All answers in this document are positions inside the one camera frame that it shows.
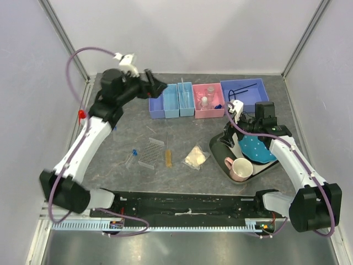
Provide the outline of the glass dropper bottle white bulb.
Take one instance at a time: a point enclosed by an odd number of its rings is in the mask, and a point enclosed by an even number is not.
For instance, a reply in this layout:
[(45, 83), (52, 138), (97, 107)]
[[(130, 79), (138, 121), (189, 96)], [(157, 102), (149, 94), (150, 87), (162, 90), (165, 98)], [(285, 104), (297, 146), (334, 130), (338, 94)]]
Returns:
[(212, 106), (208, 102), (208, 98), (206, 96), (202, 97), (198, 102), (198, 110), (209, 110)]

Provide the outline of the bag of white gloves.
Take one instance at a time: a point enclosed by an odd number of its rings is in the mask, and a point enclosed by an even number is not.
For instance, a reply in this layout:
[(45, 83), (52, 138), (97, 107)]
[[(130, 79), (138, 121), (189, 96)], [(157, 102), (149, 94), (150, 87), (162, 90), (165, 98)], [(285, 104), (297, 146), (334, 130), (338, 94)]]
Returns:
[(201, 166), (210, 157), (208, 152), (204, 152), (199, 145), (195, 145), (188, 155), (182, 160), (182, 163), (192, 169), (200, 170)]

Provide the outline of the black metal ring stand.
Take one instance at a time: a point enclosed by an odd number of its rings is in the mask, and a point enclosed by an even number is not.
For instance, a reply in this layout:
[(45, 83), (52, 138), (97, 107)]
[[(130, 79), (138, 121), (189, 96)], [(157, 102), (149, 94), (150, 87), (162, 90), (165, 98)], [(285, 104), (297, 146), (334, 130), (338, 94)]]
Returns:
[(253, 84), (247, 85), (245, 87), (241, 87), (241, 88), (237, 88), (237, 89), (230, 89), (228, 91), (228, 100), (229, 101), (231, 101), (232, 99), (236, 100), (237, 95), (247, 92), (248, 88), (254, 87), (256, 85), (257, 85), (257, 83), (253, 83)]

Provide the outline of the small glass stopper bottle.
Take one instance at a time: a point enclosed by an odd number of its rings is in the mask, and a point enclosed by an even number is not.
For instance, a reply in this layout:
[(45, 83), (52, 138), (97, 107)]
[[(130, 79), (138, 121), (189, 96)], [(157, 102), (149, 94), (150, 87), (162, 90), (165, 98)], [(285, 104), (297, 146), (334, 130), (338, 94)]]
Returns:
[(209, 102), (212, 102), (215, 96), (215, 88), (214, 86), (209, 86), (206, 89), (206, 97)]

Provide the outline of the brown test tube brush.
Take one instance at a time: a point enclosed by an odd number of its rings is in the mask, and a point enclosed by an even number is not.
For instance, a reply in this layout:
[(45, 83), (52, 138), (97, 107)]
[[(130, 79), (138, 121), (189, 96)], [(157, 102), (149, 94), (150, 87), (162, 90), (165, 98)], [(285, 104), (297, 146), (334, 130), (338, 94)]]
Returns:
[(166, 136), (166, 142), (165, 142), (166, 150), (165, 150), (165, 166), (167, 168), (172, 168), (172, 151), (169, 148), (168, 145), (168, 132)]

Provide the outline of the blue cap small vial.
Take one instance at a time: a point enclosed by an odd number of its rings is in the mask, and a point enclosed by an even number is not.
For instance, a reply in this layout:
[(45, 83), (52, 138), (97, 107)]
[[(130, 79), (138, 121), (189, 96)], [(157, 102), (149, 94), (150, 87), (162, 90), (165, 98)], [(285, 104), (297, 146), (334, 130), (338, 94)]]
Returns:
[(113, 129), (113, 140), (117, 141), (117, 127), (116, 126)]

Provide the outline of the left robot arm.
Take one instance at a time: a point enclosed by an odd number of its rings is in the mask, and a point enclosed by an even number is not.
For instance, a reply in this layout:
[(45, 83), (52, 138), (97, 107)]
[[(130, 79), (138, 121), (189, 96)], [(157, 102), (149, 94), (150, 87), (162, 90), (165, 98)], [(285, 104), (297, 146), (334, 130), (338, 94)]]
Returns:
[(158, 98), (167, 84), (156, 79), (146, 69), (146, 80), (108, 69), (100, 79), (100, 90), (88, 111), (88, 121), (83, 125), (64, 158), (52, 169), (40, 173), (39, 181), (45, 199), (70, 213), (81, 214), (87, 209), (101, 208), (109, 217), (119, 215), (121, 204), (113, 192), (105, 189), (87, 190), (81, 183), (85, 172), (99, 146), (110, 135), (122, 117), (123, 106), (135, 98)]

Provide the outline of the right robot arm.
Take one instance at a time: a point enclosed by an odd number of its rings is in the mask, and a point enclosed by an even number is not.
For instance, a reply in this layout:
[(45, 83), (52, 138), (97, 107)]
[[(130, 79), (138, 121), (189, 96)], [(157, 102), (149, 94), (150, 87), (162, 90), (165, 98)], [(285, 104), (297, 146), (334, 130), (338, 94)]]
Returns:
[(328, 229), (325, 236), (332, 236), (339, 224), (342, 190), (336, 183), (329, 184), (309, 164), (289, 129), (277, 123), (274, 103), (257, 102), (255, 115), (249, 119), (239, 100), (225, 103), (224, 108), (229, 122), (219, 140), (232, 148), (233, 136), (238, 141), (256, 137), (282, 165), (296, 191), (293, 198), (276, 190), (257, 192), (259, 200), (252, 205), (254, 214), (263, 218), (273, 211), (290, 219), (298, 232), (313, 231), (321, 235), (321, 229)]

